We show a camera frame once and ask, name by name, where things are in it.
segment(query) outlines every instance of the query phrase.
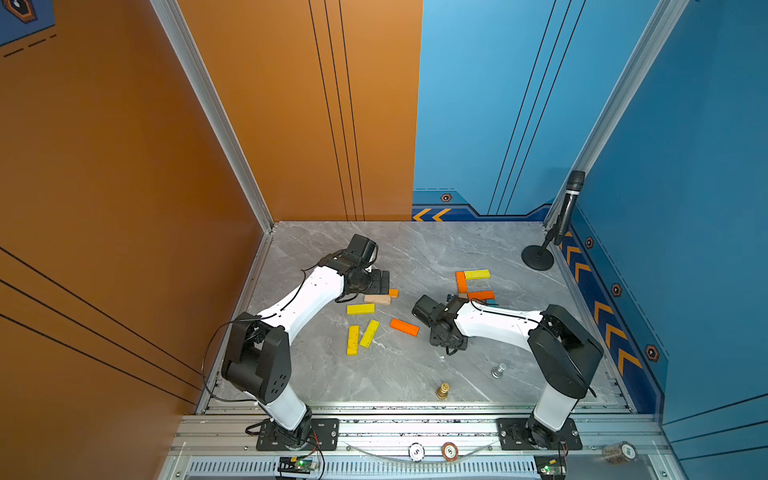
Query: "blue wall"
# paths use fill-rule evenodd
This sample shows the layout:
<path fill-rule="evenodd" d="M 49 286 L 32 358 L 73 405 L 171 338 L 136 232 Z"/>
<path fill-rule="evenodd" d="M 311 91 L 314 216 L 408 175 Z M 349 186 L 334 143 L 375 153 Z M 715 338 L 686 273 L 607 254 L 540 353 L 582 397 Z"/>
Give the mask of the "blue wall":
<path fill-rule="evenodd" d="M 668 361 L 690 478 L 768 458 L 767 59 L 768 2 L 690 2 L 579 199 Z"/>
<path fill-rule="evenodd" d="M 550 202 L 656 4 L 425 0 L 414 190 L 481 215 Z"/>

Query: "black stripe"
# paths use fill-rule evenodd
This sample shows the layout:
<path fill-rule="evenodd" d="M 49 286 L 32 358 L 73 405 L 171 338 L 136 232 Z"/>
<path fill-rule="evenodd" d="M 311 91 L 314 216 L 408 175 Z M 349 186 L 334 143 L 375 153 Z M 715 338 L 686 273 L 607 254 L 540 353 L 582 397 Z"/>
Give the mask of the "black stripe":
<path fill-rule="evenodd" d="M 740 426 L 737 426 L 737 427 L 731 427 L 729 429 L 717 430 L 716 432 L 702 433 L 701 435 L 695 435 L 695 436 L 692 436 L 692 437 L 686 437 L 685 439 L 672 440 L 670 443 L 685 442 L 686 440 L 700 439 L 701 437 L 707 437 L 709 435 L 716 435 L 717 433 L 730 432 L 732 430 L 745 429 L 747 427 L 754 427 L 755 425 L 762 425 L 763 423 L 768 423 L 768 420 L 763 420 L 762 422 L 754 422 L 754 423 L 750 423 L 748 425 L 740 425 Z"/>
<path fill-rule="evenodd" d="M 143 336 L 139 335 L 138 333 L 136 333 L 134 330 L 132 330 L 132 329 L 131 329 L 131 328 L 129 328 L 128 326 L 124 325 L 123 323 L 120 323 L 120 322 L 118 322 L 118 321 L 117 321 L 117 320 L 116 320 L 116 319 L 115 319 L 113 316 L 110 316 L 110 315 L 106 314 L 106 312 L 105 312 L 105 311 L 103 311 L 103 310 L 101 310 L 101 309 L 97 308 L 96 306 L 94 306 L 94 304 L 93 304 L 93 303 L 90 303 L 90 302 L 88 302 L 88 301 L 87 301 L 86 299 L 84 299 L 83 297 L 79 296 L 78 294 L 76 294 L 76 293 L 75 293 L 75 292 L 73 292 L 72 290 L 68 289 L 67 287 L 65 287 L 65 286 L 61 285 L 61 284 L 60 284 L 59 282 L 57 282 L 56 280 L 53 280 L 51 277 L 49 277 L 49 276 L 45 275 L 43 272 L 41 272 L 40 270 L 38 270 L 38 269 L 34 268 L 34 267 L 33 267 L 32 265 L 30 265 L 29 263 L 26 263 L 24 260 L 22 260 L 22 259 L 18 258 L 18 257 L 17 257 L 16 255 L 14 255 L 13 253 L 11 253 L 11 252 L 7 251 L 5 248 L 3 248 L 3 247 L 0 247 L 0 250 L 1 250 L 3 253 L 5 253 L 6 255 L 8 255 L 8 256 L 10 256 L 11 258 L 13 258 L 14 260 L 16 260 L 17 262 L 19 262 L 20 264 L 22 264 L 22 265 L 26 266 L 27 268 L 29 268 L 29 269 L 30 269 L 30 270 L 32 270 L 33 272 L 37 273 L 39 276 L 42 276 L 42 277 L 43 277 L 43 278 L 45 278 L 47 281 L 49 281 L 49 282 L 53 283 L 54 285 L 56 285 L 56 286 L 57 286 L 57 287 L 59 287 L 60 289 L 64 290 L 66 293 L 69 293 L 69 294 L 70 294 L 70 295 L 72 295 L 74 298 L 76 298 L 76 299 L 80 300 L 82 303 L 85 303 L 86 305 L 88 305 L 89 307 L 91 307 L 93 310 L 96 310 L 96 311 L 97 311 L 97 312 L 99 312 L 101 315 L 104 315 L 104 316 L 106 316 L 108 319 L 112 320 L 113 322 L 115 322 L 115 323 L 116 323 L 116 324 L 118 324 L 119 326 L 123 327 L 123 328 L 124 328 L 124 329 L 126 329 L 127 331 L 129 331 L 129 332 L 133 333 L 135 336 L 139 337 L 140 339 L 142 339 L 142 340 L 143 340 L 143 341 L 145 341 L 146 343 L 149 343 L 149 344 L 150 344 L 150 345 L 152 345 L 154 348 L 156 348 L 156 349 L 160 350 L 162 353 L 165 353 L 165 354 L 166 354 L 166 355 L 168 355 L 170 358 L 172 358 L 172 359 L 176 360 L 177 362 L 179 362 L 181 365 L 184 365 L 184 366 L 186 366 L 188 369 L 190 369 L 190 370 L 192 370 L 193 372 L 195 372 L 195 375 L 200 375 L 200 371 L 198 371 L 197 369 L 194 369 L 194 368 L 192 368 L 191 366 L 187 365 L 186 363 L 182 362 L 181 360 L 179 360 L 179 359 L 178 359 L 178 358 L 176 358 L 175 356 L 171 355 L 169 352 L 167 352 L 167 351 L 163 350 L 162 348 L 160 348 L 158 345 L 155 345 L 154 343 L 150 342 L 148 339 L 146 339 L 146 338 L 144 338 Z"/>
<path fill-rule="evenodd" d="M 20 49 L 18 49 L 18 50 L 14 50 L 14 51 L 12 51 L 11 53 L 7 53 L 7 54 L 3 55 L 2 57 L 3 57 L 3 58 L 5 58 L 5 57 L 10 57 L 10 56 L 11 56 L 11 55 L 13 55 L 14 53 L 19 53 L 19 52 L 20 52 L 20 51 L 22 51 L 22 50 L 24 50 L 24 49 L 23 49 L 23 48 L 20 48 Z"/>
<path fill-rule="evenodd" d="M 531 146 L 533 145 L 533 140 L 536 139 L 536 134 L 538 133 L 538 126 L 541 125 L 541 119 L 544 117 L 544 112 L 547 110 L 547 105 L 549 104 L 549 98 L 552 95 L 552 91 L 554 90 L 554 83 L 558 80 L 558 76 L 560 74 L 560 69 L 563 66 L 563 61 L 565 60 L 565 55 L 568 53 L 568 48 L 571 46 L 571 40 L 573 40 L 574 33 L 576 32 L 576 27 L 578 26 L 578 21 L 581 19 L 581 13 L 584 11 L 584 6 L 587 4 L 587 0 L 584 0 L 584 3 L 581 4 L 581 10 L 579 10 L 578 17 L 576 18 L 576 23 L 574 24 L 574 29 L 571 30 L 571 37 L 568 39 L 568 44 L 565 45 L 565 51 L 563 52 L 563 58 L 560 59 L 560 65 L 558 66 L 558 71 L 556 74 L 554 74 L 554 80 L 552 81 L 552 86 L 549 88 L 549 93 L 547 94 L 547 101 L 544 102 L 544 108 L 541 109 L 541 116 L 538 118 L 538 123 L 536 124 L 536 129 L 533 131 L 533 137 L 531 137 L 531 143 L 528 144 L 528 149 L 525 152 L 525 157 L 523 157 L 523 165 L 520 166 L 520 171 L 518 172 L 518 179 L 515 180 L 515 186 L 512 188 L 512 193 L 509 194 L 509 200 L 507 200 L 507 207 L 504 209 L 504 212 L 506 213 L 509 209 L 509 204 L 512 202 L 512 196 L 515 195 L 515 190 L 518 187 L 518 182 L 520 181 L 520 176 L 523 173 L 523 168 L 525 168 L 525 161 L 528 159 L 528 154 L 531 153 Z"/>
<path fill-rule="evenodd" d="M 547 26 L 544 27 L 544 34 L 541 36 L 541 43 L 538 44 L 538 51 L 536 52 L 536 59 L 533 62 L 531 68 L 531 75 L 528 77 L 528 84 L 525 85 L 525 93 L 523 94 L 523 101 L 520 102 L 520 110 L 518 110 L 518 117 L 515 119 L 515 126 L 512 128 L 512 135 L 509 136 L 509 144 L 507 144 L 507 152 L 504 154 L 504 161 L 502 161 L 502 168 L 498 171 L 498 178 L 496 179 L 496 186 L 493 189 L 493 195 L 491 195 L 491 203 L 488 204 L 488 213 L 491 214 L 491 207 L 493 207 L 493 199 L 496 197 L 496 190 L 498 189 L 498 182 L 502 180 L 502 174 L 504 173 L 504 166 L 507 163 L 507 156 L 509 155 L 509 148 L 512 146 L 512 138 L 515 137 L 515 130 L 518 129 L 518 122 L 520 121 L 520 114 L 523 112 L 523 105 L 525 105 L 525 98 L 528 96 L 528 89 L 531 87 L 531 80 L 533 79 L 533 72 L 536 70 L 536 64 L 538 63 L 538 56 L 541 54 L 541 47 L 544 45 L 544 39 L 547 37 L 547 30 L 549 29 L 549 22 L 552 20 L 552 12 L 554 12 L 554 6 L 558 3 L 558 0 L 552 2 L 552 10 L 549 11 L 549 18 L 547 18 Z"/>
<path fill-rule="evenodd" d="M 310 18 L 312 19 L 312 30 L 315 32 L 315 46 L 317 47 L 317 63 L 320 65 L 320 78 L 323 79 L 323 93 L 326 95 L 326 108 L 328 109 L 328 123 L 331 126 L 331 140 L 333 141 L 333 154 L 336 155 L 336 169 L 339 171 L 339 186 L 341 187 L 341 199 L 344 202 L 344 215 L 349 221 L 349 214 L 346 210 L 346 197 L 344 196 L 344 183 L 341 180 L 341 166 L 339 165 L 339 152 L 336 151 L 336 136 L 333 134 L 333 122 L 331 121 L 331 107 L 328 103 L 328 91 L 326 90 L 326 77 L 323 74 L 323 62 L 320 60 L 320 44 L 317 42 L 317 29 L 315 28 L 315 16 L 312 14 L 312 0 L 306 0 L 310 6 Z"/>
<path fill-rule="evenodd" d="M 744 399 L 744 400 L 739 400 L 738 402 L 729 403 L 728 405 L 723 405 L 723 406 L 720 406 L 720 407 L 716 407 L 715 409 L 709 409 L 709 410 L 705 410 L 703 412 L 694 413 L 693 415 L 689 415 L 687 417 L 683 417 L 682 419 L 672 420 L 671 422 L 662 423 L 661 425 L 671 425 L 671 424 L 673 424 L 675 422 L 681 422 L 683 420 L 692 419 L 693 417 L 698 417 L 699 415 L 704 415 L 705 413 L 716 412 L 717 410 L 727 409 L 728 407 L 732 407 L 734 405 L 739 405 L 740 403 L 746 403 L 746 402 L 751 402 L 752 400 L 762 399 L 765 396 L 768 396 L 768 393 L 764 393 L 762 395 L 754 396 L 754 397 L 752 397 L 750 399 Z"/>
<path fill-rule="evenodd" d="M 49 339 L 49 340 L 52 340 L 52 341 L 54 341 L 54 342 L 58 343 L 58 344 L 59 344 L 59 345 L 61 345 L 61 346 L 65 346 L 65 347 L 67 347 L 67 348 L 68 348 L 68 349 L 70 349 L 70 350 L 73 350 L 73 351 L 75 351 L 75 352 L 77 352 L 77 353 L 80 353 L 81 355 L 85 355 L 85 356 L 87 356 L 89 359 L 93 359 L 93 360 L 96 360 L 97 362 L 99 362 L 99 363 L 100 363 L 100 364 L 102 364 L 102 365 L 106 365 L 106 366 L 108 366 L 108 367 L 109 367 L 109 368 L 111 368 L 111 369 L 115 369 L 115 370 L 117 370 L 118 372 L 122 372 L 122 373 L 124 373 L 125 375 L 128 375 L 128 376 L 130 376 L 131 378 L 134 378 L 134 379 L 138 380 L 139 382 L 142 382 L 142 383 L 146 383 L 146 384 L 147 384 L 147 385 L 149 385 L 149 386 L 153 386 L 154 388 L 156 388 L 156 389 L 158 389 L 158 390 L 160 390 L 160 391 L 162 391 L 162 392 L 166 392 L 168 395 L 172 395 L 172 396 L 176 397 L 176 398 L 177 398 L 177 399 L 179 399 L 179 400 L 184 400 L 186 403 L 189 403 L 189 404 L 190 404 L 190 405 L 192 405 L 192 406 L 194 406 L 194 405 L 195 405 L 195 403 L 193 403 L 193 402 L 190 402 L 189 400 L 185 399 L 184 397 L 180 397 L 180 396 L 176 395 L 175 393 L 172 393 L 172 392 L 168 392 L 166 389 L 164 389 L 164 388 L 162 388 L 162 387 L 160 387 L 160 386 L 157 386 L 157 385 L 155 385 L 155 384 L 153 384 L 153 383 L 151 383 L 151 382 L 148 382 L 147 380 L 144 380 L 144 379 L 140 379 L 140 378 L 139 378 L 139 377 L 137 377 L 136 375 L 134 375 L 134 374 L 132 374 L 132 373 L 128 373 L 128 372 L 126 372 L 126 371 L 125 371 L 125 370 L 123 370 L 123 369 L 120 369 L 120 368 L 118 368 L 118 367 L 116 367 L 116 366 L 114 366 L 114 365 L 111 365 L 110 363 L 106 363 L 104 360 L 98 359 L 98 358 L 96 358 L 96 357 L 95 357 L 95 356 L 93 356 L 93 355 L 88 355 L 86 352 L 83 352 L 82 350 L 76 349 L 76 348 L 74 348 L 74 347 L 73 347 L 73 346 L 71 346 L 71 345 L 67 345 L 66 343 L 62 342 L 61 340 L 56 340 L 56 339 L 55 339 L 55 338 L 53 338 L 52 336 L 49 336 L 49 335 L 45 335 L 43 332 L 41 332 L 41 331 L 39 331 L 39 330 L 35 330 L 35 329 L 33 329 L 32 327 L 30 327 L 30 326 L 26 326 L 24 323 L 21 323 L 21 322 L 19 322 L 19 321 L 17 321 L 17 320 L 14 320 L 14 319 L 12 319 L 10 316 L 7 316 L 7 315 L 3 315 L 2 313 L 0 313 L 0 316 L 1 316 L 2 318 L 4 318 L 4 319 L 8 320 L 9 322 L 13 322 L 13 323 L 15 323 L 15 324 L 16 324 L 16 325 L 18 325 L 18 326 L 23 326 L 24 328 L 26 328 L 26 329 L 27 329 L 27 330 L 29 330 L 30 332 L 34 332 L 34 333 L 37 333 L 38 335 L 40 335 L 40 336 L 43 336 L 43 337 L 45 337 L 45 338 L 47 338 L 47 339 Z"/>
<path fill-rule="evenodd" d="M 349 192 L 352 194 L 352 212 L 357 220 L 357 205 L 355 205 L 355 189 L 352 188 L 352 168 L 349 166 L 349 148 L 346 146 L 346 129 L 344 128 L 344 112 L 341 111 L 341 94 L 339 93 L 339 77 L 336 75 L 336 56 L 333 54 L 333 40 L 331 39 L 331 21 L 328 19 L 328 3 L 323 0 L 326 7 L 326 24 L 328 25 L 328 42 L 331 45 L 331 62 L 333 63 L 333 79 L 336 81 L 336 99 L 339 101 L 339 118 L 341 118 L 341 135 L 344 139 L 344 152 L 346 154 L 346 173 L 349 175 Z"/>
<path fill-rule="evenodd" d="M 752 447 L 751 449 L 731 450 L 729 452 L 709 453 L 707 455 L 697 455 L 695 457 L 679 458 L 678 460 L 682 462 L 683 460 L 694 460 L 696 458 L 717 457 L 718 455 L 728 455 L 729 453 L 740 453 L 740 452 L 752 452 L 753 450 L 761 450 L 761 449 L 768 449 L 768 445 L 763 445 L 760 447 Z"/>
<path fill-rule="evenodd" d="M 73 319 L 72 317 L 70 317 L 70 316 L 67 316 L 67 315 L 63 314 L 62 312 L 59 312 L 58 310 L 56 310 L 56 309 L 55 309 L 55 308 L 53 308 L 52 306 L 48 305 L 47 303 L 45 303 L 45 302 L 43 302 L 43 301 L 41 301 L 41 300 L 38 300 L 38 299 L 34 298 L 34 297 L 33 297 L 32 295 L 30 295 L 29 293 L 26 293 L 26 292 L 24 292 L 24 291 L 20 290 L 19 288 L 16 288 L 15 286 L 11 285 L 10 283 L 6 282 L 5 280 L 3 280 L 3 279 L 0 279 L 0 283 L 2 283 L 3 285 L 7 286 L 8 288 L 11 288 L 11 289 L 15 290 L 16 292 L 20 293 L 21 295 L 23 295 L 23 296 L 26 296 L 27 298 L 29 298 L 29 299 L 30 299 L 30 300 L 32 300 L 33 302 L 36 302 L 36 303 L 38 303 L 39 305 L 42 305 L 42 306 L 44 306 L 44 307 L 45 307 L 45 308 L 47 308 L 48 310 L 51 310 L 53 313 L 56 313 L 56 314 L 58 314 L 59 316 L 62 316 L 62 317 L 64 317 L 65 319 L 69 320 L 70 322 L 73 322 L 75 325 L 77 325 L 77 326 L 80 326 L 80 327 L 82 327 L 82 328 L 86 329 L 88 332 L 91 332 L 91 333 L 93 333 L 94 335 L 98 336 L 99 338 L 102 338 L 102 339 L 104 339 L 104 340 L 107 340 L 109 343 L 111 343 L 112 345 L 116 346 L 117 348 L 119 348 L 119 349 L 122 349 L 122 350 L 124 350 L 124 351 L 126 351 L 126 352 L 130 353 L 131 355 L 135 356 L 135 357 L 136 357 L 136 358 L 138 358 L 138 359 L 142 359 L 142 360 L 144 360 L 146 363 L 149 363 L 149 364 L 150 364 L 150 365 L 152 365 L 153 367 L 156 367 L 156 368 L 158 368 L 158 369 L 162 370 L 163 372 L 166 372 L 168 375 L 170 375 L 170 376 L 174 377 L 175 379 L 179 379 L 179 380 L 181 380 L 182 382 L 186 383 L 186 384 L 187 384 L 187 385 L 189 385 L 190 387 L 192 387 L 192 388 L 194 388 L 194 389 L 197 389 L 197 390 L 200 390 L 201 392 L 203 391 L 201 388 L 199 388 L 199 387 L 197 387 L 197 386 L 195 386 L 195 385 L 192 385 L 192 384 L 191 384 L 191 383 L 189 383 L 187 380 L 185 380 L 185 379 L 182 379 L 181 377 L 179 377 L 179 376 L 176 376 L 176 375 L 174 375 L 173 373 L 171 373 L 171 372 L 167 371 L 167 370 L 166 370 L 166 369 L 164 369 L 163 367 L 161 367 L 161 366 L 159 366 L 159 365 L 156 365 L 155 363 L 152 363 L 152 362 L 150 362 L 149 360 L 145 359 L 143 356 L 139 355 L 138 353 L 135 353 L 135 352 L 133 352 L 132 350 L 129 350 L 129 349 L 125 348 L 125 347 L 124 347 L 124 346 L 122 346 L 121 344 L 119 344 L 119 343 L 117 343 L 117 342 L 114 342 L 114 341 L 112 341 L 111 339 L 107 338 L 107 337 L 106 337 L 106 336 L 104 336 L 104 335 L 101 335 L 101 334 L 100 334 L 99 332 L 97 332 L 96 330 L 93 330 L 92 328 L 90 328 L 90 327 L 88 327 L 88 326 L 86 326 L 86 325 L 83 325 L 82 323 L 78 322 L 77 320 Z"/>
<path fill-rule="evenodd" d="M 504 201 L 504 195 L 507 193 L 507 187 L 509 186 L 509 181 L 512 179 L 512 173 L 515 171 L 515 164 L 518 163 L 518 155 L 520 154 L 520 149 L 523 146 L 523 141 L 525 140 L 525 134 L 528 133 L 528 125 L 531 124 L 533 111 L 536 109 L 536 104 L 538 103 L 538 96 L 541 93 L 541 87 L 544 86 L 544 80 L 547 79 L 547 72 L 549 71 L 549 65 L 550 63 L 552 63 L 552 57 L 554 57 L 554 50 L 558 47 L 560 34 L 563 32 L 563 25 L 565 25 L 565 19 L 568 17 L 568 12 L 571 10 L 571 3 L 573 3 L 573 0 L 568 0 L 568 7 L 565 9 L 565 15 L 563 15 L 563 21 L 560 24 L 560 29 L 558 30 L 558 36 L 554 38 L 554 45 L 552 45 L 552 52 L 550 52 L 549 54 L 549 60 L 547 60 L 547 67 L 544 69 L 544 74 L 541 76 L 541 83 L 538 84 L 538 91 L 536 91 L 536 98 L 533 100 L 533 107 L 531 107 L 531 114 L 528 116 L 528 121 L 525 123 L 525 129 L 523 130 L 523 135 L 520 137 L 520 144 L 518 145 L 518 151 L 517 153 L 515 153 L 515 160 L 512 162 L 512 168 L 509 170 L 507 183 L 504 184 L 504 190 L 502 191 L 502 198 L 498 201 L 498 208 L 496 209 L 497 215 L 499 211 L 502 209 L 502 201 Z"/>
<path fill-rule="evenodd" d="M 360 156 L 357 151 L 357 130 L 355 129 L 355 109 L 352 106 L 352 83 L 349 81 L 349 60 L 346 57 L 346 36 L 344 35 L 344 16 L 341 12 L 341 0 L 339 0 L 339 18 L 341 19 L 341 39 L 344 43 L 344 63 L 346 65 L 346 86 L 349 88 L 349 111 L 352 112 L 352 135 L 355 138 L 355 161 L 357 162 L 357 181 L 360 185 L 360 206 L 362 219 L 366 219 L 366 204 L 362 199 L 362 175 L 360 175 Z"/>

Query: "white poker chip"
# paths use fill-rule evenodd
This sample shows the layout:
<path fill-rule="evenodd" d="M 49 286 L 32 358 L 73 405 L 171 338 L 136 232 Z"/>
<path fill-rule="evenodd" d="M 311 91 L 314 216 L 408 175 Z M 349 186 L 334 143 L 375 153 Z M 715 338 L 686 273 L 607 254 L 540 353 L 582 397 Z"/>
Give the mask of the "white poker chip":
<path fill-rule="evenodd" d="M 424 447 L 420 443 L 414 443 L 408 447 L 408 457 L 414 462 L 420 462 L 424 459 Z"/>

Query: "cable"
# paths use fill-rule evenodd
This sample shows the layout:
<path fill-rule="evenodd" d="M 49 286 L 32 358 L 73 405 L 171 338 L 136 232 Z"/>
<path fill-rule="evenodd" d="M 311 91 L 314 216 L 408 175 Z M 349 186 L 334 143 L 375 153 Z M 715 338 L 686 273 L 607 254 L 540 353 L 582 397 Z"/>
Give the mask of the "cable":
<path fill-rule="evenodd" d="M 301 280 L 301 283 L 299 284 L 299 288 L 297 288 L 297 289 L 296 289 L 296 293 L 294 293 L 294 294 L 293 294 L 293 298 L 291 298 L 290 300 L 288 300 L 288 303 L 286 303 L 285 305 L 283 305 L 283 307 L 280 309 L 280 311 L 281 311 L 281 312 L 282 312 L 283 310 L 285 310 L 285 309 L 286 309 L 286 307 L 288 307 L 288 306 L 291 304 L 291 302 L 293 302 L 293 301 L 296 299 L 296 297 L 297 297 L 297 296 L 299 296 L 299 291 L 301 291 L 301 287 L 302 287 L 302 286 L 304 286 L 304 283 L 306 282 L 306 272 L 307 272 L 307 271 L 309 271 L 309 270 L 311 270 L 311 269 L 313 269 L 313 268 L 315 268 L 316 266 L 317 266 L 317 263 L 315 263 L 314 265 L 312 265 L 310 268 L 301 269 L 301 273 L 304 275 L 304 278 Z M 227 400 L 227 399 L 222 399 L 222 398 L 220 398 L 220 397 L 218 397 L 218 396 L 214 395 L 213 391 L 211 391 L 211 389 L 209 389 L 209 388 L 208 388 L 208 378 L 207 378 L 207 377 L 206 377 L 206 375 L 205 375 L 205 360 L 206 360 L 206 358 L 208 357 L 208 350 L 210 350 L 210 344 L 211 344 L 211 343 L 214 341 L 214 338 L 216 338 L 216 335 L 219 333 L 219 330 L 221 330 L 221 327 L 223 327 L 223 326 L 227 326 L 227 325 L 229 325 L 230 323 L 237 323 L 237 322 L 253 322 L 253 321 L 256 321 L 256 320 L 265 320 L 265 319 L 269 319 L 269 318 L 272 318 L 273 316 L 276 316 L 276 315 L 277 315 L 276 313 L 273 313 L 273 314 L 272 314 L 272 315 L 270 315 L 270 316 L 265 316 L 265 317 L 262 317 L 262 318 L 242 319 L 242 320 L 237 320 L 237 319 L 235 319 L 235 320 L 232 320 L 232 321 L 230 321 L 230 322 L 222 323 L 222 324 L 221 324 L 221 325 L 219 325 L 219 327 L 218 327 L 218 328 L 217 328 L 217 329 L 214 331 L 214 334 L 213 334 L 213 335 L 210 337 L 210 340 L 208 340 L 208 345 L 205 347 L 205 353 L 203 354 L 203 364 L 202 364 L 202 366 L 200 367 L 200 374 L 203 376 L 203 387 L 205 388 L 206 392 L 208 392 L 208 393 L 210 394 L 210 397 L 211 397 L 212 399 L 216 399 L 216 400 L 218 400 L 219 402 L 254 402 L 254 401 L 255 401 L 255 399 L 239 399 L 239 400 Z M 245 342 L 248 342 L 249 340 L 252 340 L 254 337 L 255 337 L 255 335 L 254 335 L 254 336 L 251 336 L 251 337 L 249 337 L 249 338 L 248 338 L 248 339 L 247 339 Z"/>
<path fill-rule="evenodd" d="M 315 447 L 317 448 L 317 451 L 320 453 L 320 458 L 323 459 L 323 469 L 320 471 L 320 477 L 317 480 L 323 480 L 323 475 L 326 474 L 326 456 L 323 455 L 323 449 L 320 448 L 320 440 L 317 439 L 317 434 L 315 432 L 312 432 L 312 436 L 315 437 Z"/>
<path fill-rule="evenodd" d="M 519 319 L 523 319 L 523 320 L 526 320 L 526 321 L 529 321 L 529 322 L 537 323 L 538 325 L 541 325 L 542 327 L 544 327 L 544 329 L 547 330 L 554 338 L 558 338 L 558 336 L 554 334 L 552 329 L 550 329 L 549 326 L 546 323 L 541 323 L 541 322 L 538 322 L 536 320 L 529 319 L 528 317 L 525 317 L 525 316 L 512 315 L 511 313 L 489 312 L 488 310 L 483 310 L 482 308 L 478 308 L 475 305 L 475 302 L 480 302 L 482 305 L 486 305 L 486 306 L 488 306 L 488 304 L 485 303 L 485 302 L 482 302 L 481 300 L 477 300 L 477 299 L 474 299 L 474 298 L 470 299 L 469 302 L 472 304 L 473 307 L 475 307 L 477 310 L 480 310 L 481 312 L 492 313 L 494 315 L 510 316 L 512 318 L 519 318 Z M 594 390 L 592 389 L 592 386 L 584 378 L 584 375 L 581 373 L 581 370 L 578 368 L 578 366 L 576 365 L 574 360 L 571 358 L 570 355 L 566 355 L 566 356 L 568 357 L 568 360 L 571 361 L 571 365 L 573 365 L 574 368 L 576 369 L 576 374 L 578 375 L 578 377 L 581 380 L 581 382 L 584 383 L 584 386 L 587 387 L 587 389 L 589 390 L 589 393 L 591 393 L 593 397 L 597 398 L 598 396 L 594 393 Z"/>
<path fill-rule="evenodd" d="M 275 315 L 276 315 L 276 313 L 274 313 L 273 315 L 270 315 L 270 316 L 265 316 L 262 319 L 272 318 Z M 257 320 L 257 319 L 242 319 L 242 320 L 235 319 L 235 320 L 231 320 L 229 322 L 222 323 L 214 331 L 214 334 L 210 337 L 210 340 L 208 340 L 208 345 L 205 347 L 205 353 L 203 354 L 203 364 L 200 366 L 200 374 L 203 376 L 203 387 L 205 387 L 206 392 L 210 393 L 210 397 L 212 399 L 216 399 L 219 402 L 255 402 L 256 401 L 255 399 L 227 400 L 227 399 L 222 399 L 222 398 L 216 396 L 213 393 L 213 391 L 211 391 L 211 389 L 208 388 L 208 377 L 206 377 L 206 375 L 205 375 L 205 359 L 208 357 L 208 350 L 210 350 L 210 344 L 214 342 L 214 338 L 216 338 L 216 335 L 219 333 L 219 330 L 221 330 L 221 327 L 227 326 L 230 323 L 253 322 L 255 320 Z"/>
<path fill-rule="evenodd" d="M 529 322 L 533 322 L 533 323 L 536 323 L 536 324 L 538 324 L 538 325 L 541 325 L 541 323 L 540 323 L 540 322 L 538 322 L 538 321 L 536 321 L 536 320 L 533 320 L 533 319 L 529 319 L 529 318 L 528 318 L 528 317 L 526 317 L 526 316 L 512 315 L 511 313 L 491 312 L 491 311 L 488 311 L 488 310 L 483 310 L 482 308 L 478 308 L 478 307 L 475 305 L 475 302 L 480 302 L 482 305 L 485 305 L 485 306 L 489 306 L 487 303 L 483 302 L 482 300 L 477 300 L 477 299 L 473 298 L 473 299 L 470 299 L 470 300 L 469 300 L 469 302 L 472 304 L 472 306 L 473 306 L 473 307 L 474 307 L 476 310 L 480 310 L 481 312 L 486 312 L 486 313 L 493 313 L 494 315 L 501 315 L 501 316 L 510 316 L 510 317 L 512 317 L 512 318 L 519 318 L 519 319 L 523 319 L 523 320 L 526 320 L 526 321 L 529 321 Z"/>

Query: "round stand base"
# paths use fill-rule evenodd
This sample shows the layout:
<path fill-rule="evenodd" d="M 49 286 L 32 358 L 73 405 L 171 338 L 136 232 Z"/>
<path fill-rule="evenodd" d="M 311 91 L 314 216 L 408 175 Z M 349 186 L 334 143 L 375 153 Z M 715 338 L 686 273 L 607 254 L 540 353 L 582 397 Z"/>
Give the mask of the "round stand base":
<path fill-rule="evenodd" d="M 539 245 L 528 245 L 524 248 L 521 255 L 523 262 L 533 270 L 551 269 L 552 265 L 554 265 L 554 257 L 552 256 L 552 253 L 549 250 L 544 250 L 544 252 L 539 255 L 539 249 Z"/>

